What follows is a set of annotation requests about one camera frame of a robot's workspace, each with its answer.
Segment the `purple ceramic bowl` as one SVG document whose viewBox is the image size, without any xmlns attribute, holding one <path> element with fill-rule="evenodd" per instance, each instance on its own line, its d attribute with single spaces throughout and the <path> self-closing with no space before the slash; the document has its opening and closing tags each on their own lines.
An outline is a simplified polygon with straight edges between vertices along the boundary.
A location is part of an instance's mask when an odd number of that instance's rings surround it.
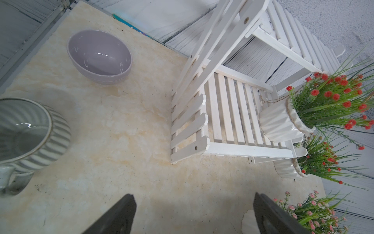
<svg viewBox="0 0 374 234">
<path fill-rule="evenodd" d="M 126 80 L 132 67 L 129 48 L 117 37 L 99 30 L 83 30 L 72 35 L 67 52 L 76 69 L 103 85 Z"/>
</svg>

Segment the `white wooden slatted rack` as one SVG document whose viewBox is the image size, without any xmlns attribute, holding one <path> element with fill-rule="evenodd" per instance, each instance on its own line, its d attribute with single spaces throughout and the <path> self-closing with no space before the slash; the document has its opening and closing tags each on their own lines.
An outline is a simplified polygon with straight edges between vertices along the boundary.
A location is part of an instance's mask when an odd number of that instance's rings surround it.
<svg viewBox="0 0 374 234">
<path fill-rule="evenodd" d="M 250 36 L 301 70 L 271 86 L 223 66 Z M 311 72 L 338 71 L 344 52 L 344 47 L 326 47 L 276 1 L 219 1 L 172 88 L 170 162 L 217 155 L 261 163 L 306 154 L 294 144 L 308 128 L 284 101 L 271 101 Z"/>
</svg>

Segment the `striped grey ceramic mug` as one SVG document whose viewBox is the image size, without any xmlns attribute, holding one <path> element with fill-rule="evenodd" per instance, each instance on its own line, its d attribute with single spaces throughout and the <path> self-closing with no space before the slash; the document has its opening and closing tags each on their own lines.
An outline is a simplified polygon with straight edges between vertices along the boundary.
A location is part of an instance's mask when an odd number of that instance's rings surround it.
<svg viewBox="0 0 374 234">
<path fill-rule="evenodd" d="M 18 195 L 35 171 L 68 149 L 71 129 L 53 108 L 18 97 L 1 98 L 1 198 Z"/>
</svg>

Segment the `red flower potted plant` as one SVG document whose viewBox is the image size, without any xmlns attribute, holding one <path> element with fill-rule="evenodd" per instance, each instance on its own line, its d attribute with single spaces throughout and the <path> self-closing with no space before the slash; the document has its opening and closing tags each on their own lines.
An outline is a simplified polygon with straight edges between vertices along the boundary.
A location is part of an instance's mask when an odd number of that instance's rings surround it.
<svg viewBox="0 0 374 234">
<path fill-rule="evenodd" d="M 264 135 L 279 143 L 315 130 L 348 138 L 343 129 L 372 129 L 374 121 L 364 113 L 374 107 L 374 60 L 352 62 L 347 58 L 331 75 L 315 72 L 300 88 L 288 86 L 286 96 L 270 100 L 259 114 Z"/>
</svg>

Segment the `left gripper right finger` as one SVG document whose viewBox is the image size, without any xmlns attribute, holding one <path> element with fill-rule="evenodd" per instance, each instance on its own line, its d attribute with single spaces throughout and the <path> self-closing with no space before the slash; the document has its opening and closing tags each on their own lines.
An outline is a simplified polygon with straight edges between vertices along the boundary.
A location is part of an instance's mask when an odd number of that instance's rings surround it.
<svg viewBox="0 0 374 234">
<path fill-rule="evenodd" d="M 253 208 L 261 234 L 310 233 L 265 194 L 256 192 Z"/>
</svg>

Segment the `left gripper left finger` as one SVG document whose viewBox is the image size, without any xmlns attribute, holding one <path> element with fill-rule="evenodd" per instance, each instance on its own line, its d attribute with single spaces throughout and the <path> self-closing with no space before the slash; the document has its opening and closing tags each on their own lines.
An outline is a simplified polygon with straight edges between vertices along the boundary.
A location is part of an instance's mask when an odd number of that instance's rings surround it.
<svg viewBox="0 0 374 234">
<path fill-rule="evenodd" d="M 129 234 L 136 209 L 134 195 L 126 194 L 83 234 Z"/>
</svg>

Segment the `pink flower potted plant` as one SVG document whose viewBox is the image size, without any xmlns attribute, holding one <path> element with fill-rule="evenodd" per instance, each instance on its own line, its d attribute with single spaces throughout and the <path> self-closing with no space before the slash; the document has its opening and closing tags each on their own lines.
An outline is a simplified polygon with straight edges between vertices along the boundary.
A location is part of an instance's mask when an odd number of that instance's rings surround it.
<svg viewBox="0 0 374 234">
<path fill-rule="evenodd" d="M 348 227 L 340 225 L 347 219 L 343 215 L 339 217 L 334 210 L 345 198 L 338 198 L 339 194 L 323 198 L 317 198 L 317 195 L 318 191 L 314 191 L 304 202 L 290 205 L 290 193 L 285 192 L 284 200 L 274 199 L 274 203 L 312 234 L 348 233 Z"/>
</svg>

